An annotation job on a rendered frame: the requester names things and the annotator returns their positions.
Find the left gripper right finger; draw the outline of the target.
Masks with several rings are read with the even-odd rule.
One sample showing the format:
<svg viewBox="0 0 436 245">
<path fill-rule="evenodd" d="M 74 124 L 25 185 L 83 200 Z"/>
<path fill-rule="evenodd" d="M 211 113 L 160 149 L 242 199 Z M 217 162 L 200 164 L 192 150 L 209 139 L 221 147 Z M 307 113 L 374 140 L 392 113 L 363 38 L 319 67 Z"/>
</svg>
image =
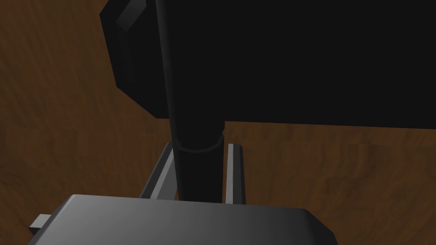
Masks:
<svg viewBox="0 0 436 245">
<path fill-rule="evenodd" d="M 228 145 L 226 204 L 246 204 L 243 148 L 239 144 Z"/>
</svg>

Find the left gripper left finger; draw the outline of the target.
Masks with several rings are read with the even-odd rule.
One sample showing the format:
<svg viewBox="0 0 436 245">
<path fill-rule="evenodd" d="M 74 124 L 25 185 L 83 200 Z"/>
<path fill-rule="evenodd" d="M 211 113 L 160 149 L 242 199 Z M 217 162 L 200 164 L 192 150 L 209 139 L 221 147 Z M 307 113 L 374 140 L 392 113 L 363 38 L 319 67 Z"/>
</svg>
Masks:
<svg viewBox="0 0 436 245">
<path fill-rule="evenodd" d="M 173 144 L 169 141 L 162 151 L 140 198 L 174 200 L 177 181 L 174 164 Z"/>
</svg>

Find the black bar handle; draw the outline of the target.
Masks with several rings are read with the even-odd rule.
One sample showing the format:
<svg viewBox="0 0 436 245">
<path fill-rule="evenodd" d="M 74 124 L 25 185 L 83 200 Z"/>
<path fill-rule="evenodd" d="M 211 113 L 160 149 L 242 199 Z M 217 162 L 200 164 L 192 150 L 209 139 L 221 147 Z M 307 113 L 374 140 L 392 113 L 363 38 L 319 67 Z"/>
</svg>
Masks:
<svg viewBox="0 0 436 245">
<path fill-rule="evenodd" d="M 216 0 L 156 0 L 178 197 L 222 202 L 224 118 Z"/>
</svg>

